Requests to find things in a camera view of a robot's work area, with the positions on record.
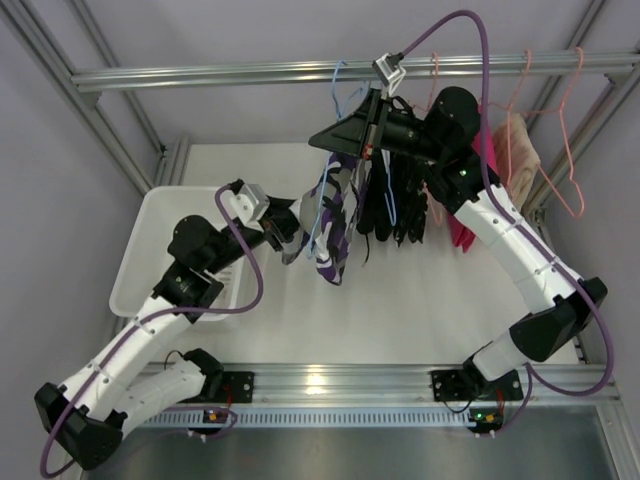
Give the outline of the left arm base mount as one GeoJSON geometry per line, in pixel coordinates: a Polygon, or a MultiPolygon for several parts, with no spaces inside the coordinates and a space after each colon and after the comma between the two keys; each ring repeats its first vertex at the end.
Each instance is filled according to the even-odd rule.
{"type": "Polygon", "coordinates": [[[250,404],[253,401],[255,373],[230,371],[207,378],[199,395],[201,402],[250,404]]]}

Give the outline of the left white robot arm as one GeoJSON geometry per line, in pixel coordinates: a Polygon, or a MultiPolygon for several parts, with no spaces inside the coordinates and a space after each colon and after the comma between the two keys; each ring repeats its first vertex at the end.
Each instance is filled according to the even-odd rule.
{"type": "Polygon", "coordinates": [[[73,463],[93,470],[150,418],[181,401],[215,396],[224,368],[201,349],[150,379],[134,380],[163,346],[203,315],[242,314],[259,304],[264,280],[253,251],[263,243],[279,251],[293,239],[300,230],[300,203],[266,196],[250,185],[222,187],[214,202],[226,227],[218,230],[200,215],[181,219],[168,246],[174,260],[130,323],[76,374],[36,392],[34,402],[48,434],[40,458],[42,477],[58,475],[47,468],[53,445],[73,463]],[[254,271],[254,299],[241,307],[214,307],[224,288],[216,274],[241,258],[254,271]]]}

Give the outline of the purple camouflage trousers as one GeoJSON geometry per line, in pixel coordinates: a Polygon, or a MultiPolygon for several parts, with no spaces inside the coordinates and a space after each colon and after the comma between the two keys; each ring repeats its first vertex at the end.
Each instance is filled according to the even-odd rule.
{"type": "Polygon", "coordinates": [[[342,284],[365,177],[363,160],[336,153],[328,157],[317,184],[296,200],[302,233],[285,246],[283,264],[306,253],[326,282],[342,284]]]}

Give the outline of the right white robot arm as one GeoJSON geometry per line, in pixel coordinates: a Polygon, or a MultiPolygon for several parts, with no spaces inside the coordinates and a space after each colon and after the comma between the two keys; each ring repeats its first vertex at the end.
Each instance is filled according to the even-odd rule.
{"type": "Polygon", "coordinates": [[[461,377],[475,395],[520,366],[544,362],[591,322],[607,288],[584,279],[541,241],[472,143],[482,119],[476,98],[447,87],[422,119],[402,99],[368,91],[357,109],[312,135],[315,148],[380,161],[390,153],[417,168],[431,195],[471,230],[519,290],[529,312],[472,354],[461,377]]]}

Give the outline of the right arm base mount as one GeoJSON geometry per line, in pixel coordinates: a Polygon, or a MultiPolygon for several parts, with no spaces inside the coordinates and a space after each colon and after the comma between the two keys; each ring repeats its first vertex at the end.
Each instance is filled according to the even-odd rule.
{"type": "Polygon", "coordinates": [[[518,373],[508,372],[497,380],[488,381],[463,368],[437,369],[429,373],[436,402],[505,401],[524,399],[518,373]]]}

